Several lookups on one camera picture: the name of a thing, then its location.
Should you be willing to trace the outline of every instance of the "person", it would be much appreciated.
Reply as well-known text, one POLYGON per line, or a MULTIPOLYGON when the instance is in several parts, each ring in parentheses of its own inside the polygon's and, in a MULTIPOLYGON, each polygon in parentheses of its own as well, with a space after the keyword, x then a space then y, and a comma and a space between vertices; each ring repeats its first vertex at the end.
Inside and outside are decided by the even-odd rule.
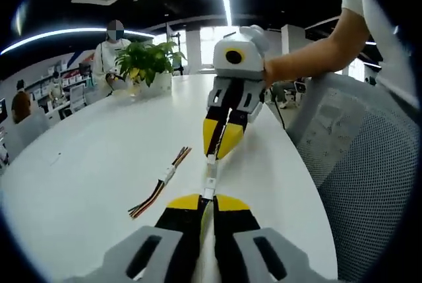
POLYGON ((17 93, 12 101, 12 117, 14 123, 20 123, 31 114, 31 99, 24 90, 24 80, 18 80, 16 84, 17 93))
POLYGON ((113 20, 107 27, 107 35, 104 42, 98 44, 94 54, 94 66, 92 76, 104 93, 112 91, 113 75, 119 73, 119 67, 115 66, 115 59, 119 51, 127 47, 131 42, 123 39, 123 25, 118 20, 113 20))
POLYGON ((340 18, 329 37, 264 62, 266 85, 342 70, 359 55, 371 34, 383 58, 377 84, 419 108, 411 68, 393 31, 375 0, 342 0, 340 18))
POLYGON ((52 102, 56 102, 64 97, 63 84, 59 72, 53 73, 53 80, 49 84, 48 96, 52 102))

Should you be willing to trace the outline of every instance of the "wire bundle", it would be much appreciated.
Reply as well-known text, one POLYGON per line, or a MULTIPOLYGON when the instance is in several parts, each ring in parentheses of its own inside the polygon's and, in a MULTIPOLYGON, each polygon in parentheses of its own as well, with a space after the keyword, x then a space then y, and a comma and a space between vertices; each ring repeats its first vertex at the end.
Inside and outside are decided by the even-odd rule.
POLYGON ((141 215, 158 198, 158 195, 160 195, 169 180, 173 177, 175 169, 179 166, 179 164, 183 161, 183 159, 189 154, 191 150, 192 148, 184 146, 180 150, 176 159, 174 159, 174 161, 171 163, 171 167, 167 169, 167 173, 164 179, 158 180, 154 192, 152 192, 152 194, 144 202, 128 210, 129 216, 132 217, 132 219, 139 217, 139 215, 141 215))

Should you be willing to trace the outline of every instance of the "black ceiling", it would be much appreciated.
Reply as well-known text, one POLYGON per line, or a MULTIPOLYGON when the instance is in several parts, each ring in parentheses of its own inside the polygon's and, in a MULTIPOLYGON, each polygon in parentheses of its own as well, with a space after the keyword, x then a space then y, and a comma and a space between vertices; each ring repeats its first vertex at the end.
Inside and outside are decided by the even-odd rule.
MULTIPOLYGON (((0 48, 18 40, 52 30, 100 26, 106 27, 113 19, 119 19, 126 29, 145 28, 180 20, 192 16, 224 15, 222 0, 118 0, 110 6, 74 4, 71 0, 5 0, 0 19, 2 33, 0 48), (11 29, 12 18, 19 5, 27 4, 26 18, 19 36, 11 29)), ((233 24, 257 23, 263 28, 279 29, 285 24, 308 27, 340 13, 341 0, 230 0, 233 24), (253 18, 237 19, 236 14, 254 15, 253 18)), ((197 27, 198 23, 180 24, 186 29, 197 27)), ((224 19, 205 20, 201 25, 225 25, 224 19)), ((307 31, 310 38, 322 38, 331 26, 321 25, 307 31)), ((102 33, 73 34, 50 37, 32 42, 0 56, 2 71, 0 78, 15 73, 21 68, 48 57, 82 49, 93 49, 104 39, 102 33)), ((375 47, 365 50, 370 59, 376 61, 375 47)))

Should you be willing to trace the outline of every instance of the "window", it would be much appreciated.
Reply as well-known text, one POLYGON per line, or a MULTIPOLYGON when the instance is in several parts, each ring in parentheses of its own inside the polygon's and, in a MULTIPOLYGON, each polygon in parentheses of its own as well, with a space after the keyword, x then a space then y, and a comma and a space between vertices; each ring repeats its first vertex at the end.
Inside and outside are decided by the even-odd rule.
MULTIPOLYGON (((186 30, 174 31, 173 34, 180 33, 180 52, 187 59, 187 47, 186 47, 186 30)), ((172 38, 172 41, 177 44, 177 38, 172 38)), ((159 34, 152 39, 152 44, 160 44, 162 42, 167 42, 167 34, 159 34)), ((179 46, 174 46, 173 51, 179 51, 179 46)), ((182 58, 182 65, 187 65, 187 60, 182 58)))
POLYGON ((202 64, 210 65, 214 57, 214 47, 226 34, 239 29, 236 26, 203 27, 200 29, 200 58, 202 64))
POLYGON ((349 65, 349 76, 363 82, 365 80, 365 66, 359 59, 354 59, 349 65))

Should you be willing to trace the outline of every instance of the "potted plant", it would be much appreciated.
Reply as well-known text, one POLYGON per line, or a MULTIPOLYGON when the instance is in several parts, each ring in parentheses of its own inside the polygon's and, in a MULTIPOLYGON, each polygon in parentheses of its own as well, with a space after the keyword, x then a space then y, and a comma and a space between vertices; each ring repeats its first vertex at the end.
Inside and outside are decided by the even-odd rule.
POLYGON ((183 53, 174 52, 174 42, 158 45, 132 42, 122 49, 115 60, 120 75, 139 87, 142 96, 155 96, 171 90, 173 64, 180 65, 183 53))

